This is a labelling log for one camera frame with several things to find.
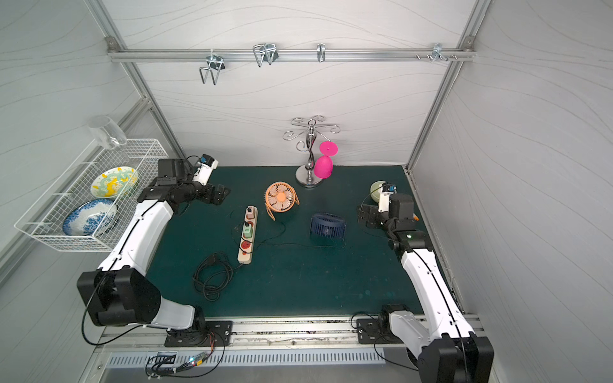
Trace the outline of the beige power strip red sockets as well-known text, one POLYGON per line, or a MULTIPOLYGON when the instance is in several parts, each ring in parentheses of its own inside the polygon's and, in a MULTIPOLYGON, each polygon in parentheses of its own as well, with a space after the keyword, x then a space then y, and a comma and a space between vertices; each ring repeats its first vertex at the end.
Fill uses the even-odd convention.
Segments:
POLYGON ((240 241, 237 260, 240 265, 252 262, 255 251, 255 233, 258 222, 258 209, 254 205, 248 205, 244 212, 243 222, 240 227, 240 241))

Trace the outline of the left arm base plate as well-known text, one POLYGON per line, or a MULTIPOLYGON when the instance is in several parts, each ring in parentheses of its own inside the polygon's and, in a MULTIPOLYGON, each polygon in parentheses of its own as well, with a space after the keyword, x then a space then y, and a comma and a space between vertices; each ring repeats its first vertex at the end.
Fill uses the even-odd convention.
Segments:
POLYGON ((232 321, 197 322, 187 330, 169 330, 167 348, 227 346, 230 343, 232 321))

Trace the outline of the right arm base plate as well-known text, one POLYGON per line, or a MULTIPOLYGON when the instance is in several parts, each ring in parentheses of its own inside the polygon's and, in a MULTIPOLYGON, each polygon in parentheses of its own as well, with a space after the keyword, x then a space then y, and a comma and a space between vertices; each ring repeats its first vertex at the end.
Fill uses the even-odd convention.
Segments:
POLYGON ((378 319, 355 319, 354 328, 357 331, 360 345, 400 344, 402 341, 391 333, 383 332, 378 319))

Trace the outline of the green usb power adapter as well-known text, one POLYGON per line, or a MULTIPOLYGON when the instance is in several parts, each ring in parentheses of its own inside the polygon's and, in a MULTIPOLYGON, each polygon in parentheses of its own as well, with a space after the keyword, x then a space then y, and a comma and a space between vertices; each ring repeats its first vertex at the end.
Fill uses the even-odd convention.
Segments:
POLYGON ((253 226, 245 224, 242 230, 242 236, 244 239, 251 239, 253 237, 253 226))

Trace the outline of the orange desk fan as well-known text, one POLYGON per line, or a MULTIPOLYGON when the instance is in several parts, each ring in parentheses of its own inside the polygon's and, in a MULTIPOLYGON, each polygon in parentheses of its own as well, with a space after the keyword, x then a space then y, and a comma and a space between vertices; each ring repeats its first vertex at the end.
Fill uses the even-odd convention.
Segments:
POLYGON ((264 203, 268 216, 276 221, 276 213, 290 211, 295 205, 300 206, 299 197, 295 189, 285 182, 271 184, 264 193, 264 203))

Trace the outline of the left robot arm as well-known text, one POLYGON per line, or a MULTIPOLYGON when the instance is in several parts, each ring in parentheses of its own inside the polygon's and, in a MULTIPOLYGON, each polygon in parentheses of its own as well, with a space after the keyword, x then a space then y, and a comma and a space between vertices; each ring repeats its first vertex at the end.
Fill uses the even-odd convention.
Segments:
POLYGON ((196 163, 162 159, 158 175, 137 197, 132 219, 119 242, 95 271, 77 281, 86 306, 84 319, 96 327, 137 327, 166 330, 179 346, 198 345, 207 337, 201 309, 164 298, 147 277, 148 268, 169 221, 182 204, 199 200, 219 205, 230 193, 209 179, 218 160, 203 154, 196 163))

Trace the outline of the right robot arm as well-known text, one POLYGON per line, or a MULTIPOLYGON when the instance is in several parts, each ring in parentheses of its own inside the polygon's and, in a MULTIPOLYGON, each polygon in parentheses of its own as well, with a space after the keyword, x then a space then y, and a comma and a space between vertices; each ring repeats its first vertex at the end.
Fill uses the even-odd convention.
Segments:
POLYGON ((381 333, 402 341, 416 358, 423 382, 487 382, 493 345, 477 335, 456 304, 429 235, 417 228, 413 197, 398 193, 393 184, 382 184, 368 196, 374 204, 360 205, 359 220, 386 233, 426 317, 421 323, 403 305, 386 306, 379 320, 381 333))

